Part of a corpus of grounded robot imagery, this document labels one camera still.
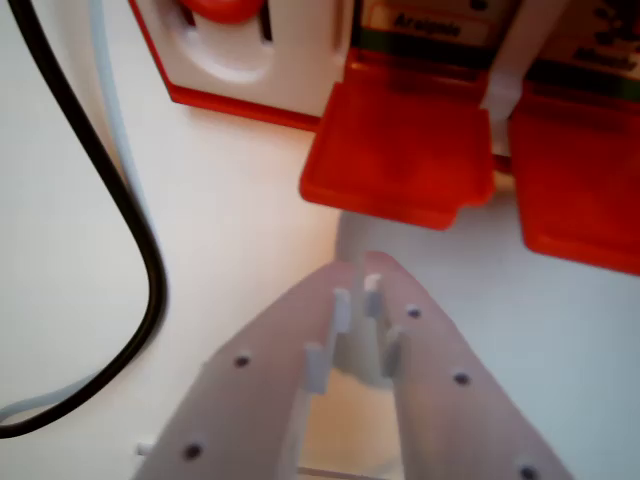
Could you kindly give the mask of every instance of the white table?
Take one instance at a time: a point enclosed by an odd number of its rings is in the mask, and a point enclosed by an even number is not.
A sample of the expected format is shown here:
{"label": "white table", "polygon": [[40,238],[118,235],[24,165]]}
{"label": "white table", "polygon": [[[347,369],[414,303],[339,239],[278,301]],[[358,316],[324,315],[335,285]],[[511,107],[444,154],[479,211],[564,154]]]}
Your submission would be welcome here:
{"label": "white table", "polygon": [[[640,471],[640,279],[535,255],[513,195],[429,231],[302,201],[312,134],[169,101],[124,0],[105,2],[125,121],[166,259],[157,340],[78,411],[0,444],[0,477],[130,478],[200,364],[292,283],[363,249],[440,302],[578,479]],[[37,2],[103,138],[83,0]],[[100,368],[141,317],[133,240],[0,3],[0,404]],[[375,426],[366,425],[372,418]],[[338,372],[313,403],[302,464],[400,471],[393,404]]]}

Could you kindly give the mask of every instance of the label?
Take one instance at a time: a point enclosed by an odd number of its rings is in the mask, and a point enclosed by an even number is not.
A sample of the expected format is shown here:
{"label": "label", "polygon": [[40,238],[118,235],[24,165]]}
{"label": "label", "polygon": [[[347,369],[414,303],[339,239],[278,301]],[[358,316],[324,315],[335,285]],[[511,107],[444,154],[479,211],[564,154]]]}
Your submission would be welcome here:
{"label": "label", "polygon": [[487,69],[519,1],[362,0],[354,45],[388,55]]}
{"label": "label", "polygon": [[491,24],[407,6],[376,3],[365,25],[372,30],[429,37],[466,45],[486,44]]}
{"label": "label", "polygon": [[573,0],[528,78],[640,102],[640,3]]}

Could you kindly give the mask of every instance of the white cable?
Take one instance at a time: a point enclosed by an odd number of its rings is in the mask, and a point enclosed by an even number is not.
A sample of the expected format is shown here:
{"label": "white cable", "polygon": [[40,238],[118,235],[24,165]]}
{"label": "white cable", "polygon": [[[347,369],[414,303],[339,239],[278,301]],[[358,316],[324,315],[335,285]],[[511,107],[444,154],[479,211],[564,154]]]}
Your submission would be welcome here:
{"label": "white cable", "polygon": [[[133,161],[131,147],[129,146],[129,140],[127,138],[127,129],[124,125],[124,121],[122,120],[118,92],[113,79],[113,70],[111,68],[111,59],[109,57],[109,46],[102,0],[89,1],[89,18],[91,24],[91,41],[93,43],[100,89],[102,91],[102,100],[107,113],[111,136],[113,137],[116,145],[117,155],[120,159],[120,165],[122,166],[123,180],[129,187],[129,191],[131,192],[134,201],[137,203],[137,206],[140,208],[143,216],[147,219],[152,233],[157,237],[153,222],[151,222],[149,209],[147,208],[147,204],[144,200],[144,194],[142,186],[140,185],[135,162]],[[82,388],[97,373],[98,372],[94,372],[81,380],[53,392],[19,400],[0,408],[0,424],[19,413],[61,402],[69,395]]]}

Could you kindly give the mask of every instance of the orange button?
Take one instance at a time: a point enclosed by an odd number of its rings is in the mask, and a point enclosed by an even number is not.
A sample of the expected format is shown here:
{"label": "orange button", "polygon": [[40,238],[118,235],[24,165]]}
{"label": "orange button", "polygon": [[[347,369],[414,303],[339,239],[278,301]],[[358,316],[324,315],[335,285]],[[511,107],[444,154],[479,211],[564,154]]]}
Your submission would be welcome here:
{"label": "orange button", "polygon": [[333,87],[300,179],[308,201],[439,230],[493,192],[487,112],[434,91]]}
{"label": "orange button", "polygon": [[523,95],[510,126],[524,239],[640,275],[640,116]]}
{"label": "orange button", "polygon": [[255,17],[264,0],[180,0],[198,15],[212,22],[236,24]]}

